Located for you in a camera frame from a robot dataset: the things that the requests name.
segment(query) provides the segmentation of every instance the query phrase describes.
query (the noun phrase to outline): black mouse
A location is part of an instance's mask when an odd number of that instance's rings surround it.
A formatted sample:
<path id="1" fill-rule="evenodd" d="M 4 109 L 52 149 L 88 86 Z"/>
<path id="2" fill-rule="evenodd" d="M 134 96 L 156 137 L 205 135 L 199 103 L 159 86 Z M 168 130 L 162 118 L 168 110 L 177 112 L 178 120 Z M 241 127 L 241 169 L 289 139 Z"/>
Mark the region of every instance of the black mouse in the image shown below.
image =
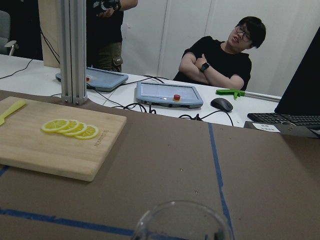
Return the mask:
<path id="1" fill-rule="evenodd" d="M 232 109 L 234 109 L 234 107 L 232 106 L 232 104 L 221 97 L 215 98 L 210 102 L 210 105 L 216 109 L 220 109 L 222 111 L 225 111 L 227 113 L 231 112 Z"/>

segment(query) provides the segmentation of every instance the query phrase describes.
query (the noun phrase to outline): green clamp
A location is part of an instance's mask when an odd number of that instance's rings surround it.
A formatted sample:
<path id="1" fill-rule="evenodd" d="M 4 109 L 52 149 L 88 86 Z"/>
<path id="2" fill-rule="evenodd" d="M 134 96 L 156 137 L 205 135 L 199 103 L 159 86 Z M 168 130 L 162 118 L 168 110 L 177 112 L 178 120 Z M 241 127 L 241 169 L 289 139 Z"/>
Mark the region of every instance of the green clamp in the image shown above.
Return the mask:
<path id="1" fill-rule="evenodd" d="M 215 94 L 217 94 L 217 95 L 233 95 L 234 99 L 237 99 L 237 97 L 244 96 L 246 94 L 246 92 L 232 88 L 232 89 L 218 89 L 217 91 L 215 91 Z"/>

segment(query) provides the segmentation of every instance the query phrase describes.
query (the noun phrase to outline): blue tape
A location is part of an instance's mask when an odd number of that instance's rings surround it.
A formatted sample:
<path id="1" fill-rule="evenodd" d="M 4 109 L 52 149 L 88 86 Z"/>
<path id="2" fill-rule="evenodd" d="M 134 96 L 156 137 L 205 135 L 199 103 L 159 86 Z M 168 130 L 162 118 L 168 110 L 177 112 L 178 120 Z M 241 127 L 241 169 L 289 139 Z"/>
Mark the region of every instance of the blue tape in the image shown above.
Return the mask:
<path id="1" fill-rule="evenodd" d="M 0 169 L 0 177 L 10 168 L 10 166 L 4 166 L 2 169 Z"/>
<path id="2" fill-rule="evenodd" d="M 211 140 L 211 147 L 212 147 L 212 153 L 213 153 L 213 160 L 214 160 L 214 165 L 215 165 L 215 172 L 216 172 L 216 178 L 218 181 L 218 186 L 219 186 L 219 193 L 220 193 L 220 199 L 221 199 L 221 204 L 222 204 L 222 211 L 223 214 L 226 216 L 226 219 L 228 221 L 228 225 L 231 229 L 233 239 L 235 240 L 235 234 L 234 230 L 232 228 L 232 222 L 231 222 L 231 217 L 229 213 L 229 208 L 227 206 L 227 202 L 224 196 L 224 192 L 222 191 L 222 187 L 224 185 L 223 179 L 222 179 L 222 174 L 221 174 L 221 169 L 220 169 L 220 164 L 219 164 L 219 159 L 218 159 L 218 153 L 217 153 L 217 148 L 216 148 L 216 143 L 215 143 L 215 136 L 214 136 L 214 130 L 212 128 L 212 124 L 208 122 L 209 126 L 209 134 L 210 134 L 210 140 Z"/>
<path id="3" fill-rule="evenodd" d="M 47 223 L 53 223 L 53 224 L 59 224 L 59 225 L 65 225 L 70 227 L 95 230 L 95 231 L 125 235 L 125 236 L 132 236 L 134 233 L 133 230 L 129 230 L 125 228 L 106 226 L 106 225 L 94 224 L 89 222 L 70 220 L 65 218 L 56 218 L 56 216 L 47 216 L 47 215 L 35 214 L 35 213 L 30 213 L 25 211 L 17 211 L 12 209 L 0 208 L 0 214 L 22 218 L 22 219 L 29 219 L 29 220 L 35 220 L 35 221 L 41 221 L 41 222 L 47 222 Z"/>

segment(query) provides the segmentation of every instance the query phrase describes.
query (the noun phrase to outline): standing person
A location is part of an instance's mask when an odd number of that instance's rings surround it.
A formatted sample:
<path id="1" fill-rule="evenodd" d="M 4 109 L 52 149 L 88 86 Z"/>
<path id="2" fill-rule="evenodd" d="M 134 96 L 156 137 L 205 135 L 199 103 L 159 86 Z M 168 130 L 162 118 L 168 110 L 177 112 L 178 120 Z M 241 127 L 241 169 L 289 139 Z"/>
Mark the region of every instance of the standing person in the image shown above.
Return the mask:
<path id="1" fill-rule="evenodd" d="M 204 36 L 184 51 L 179 72 L 173 80 L 226 89 L 246 90 L 252 62 L 246 49 L 259 48 L 266 27 L 255 16 L 239 21 L 227 41 Z"/>
<path id="2" fill-rule="evenodd" d="M 99 3 L 112 7 L 102 11 Z M 87 0 L 86 1 L 86 49 L 87 66 L 121 72 L 122 33 L 124 11 L 136 7 L 138 0 Z"/>

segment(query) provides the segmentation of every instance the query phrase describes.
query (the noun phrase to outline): sticker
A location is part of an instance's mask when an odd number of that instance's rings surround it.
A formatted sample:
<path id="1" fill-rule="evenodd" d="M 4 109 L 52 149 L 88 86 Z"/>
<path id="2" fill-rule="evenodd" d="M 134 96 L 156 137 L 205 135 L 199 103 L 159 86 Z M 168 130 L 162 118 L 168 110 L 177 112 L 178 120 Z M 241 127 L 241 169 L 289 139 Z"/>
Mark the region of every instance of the sticker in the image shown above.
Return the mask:
<path id="1" fill-rule="evenodd" d="M 252 123 L 252 124 L 253 126 L 255 126 L 256 129 L 259 129 L 259 130 L 280 133 L 280 131 L 273 125 L 260 124 L 260 123 Z"/>

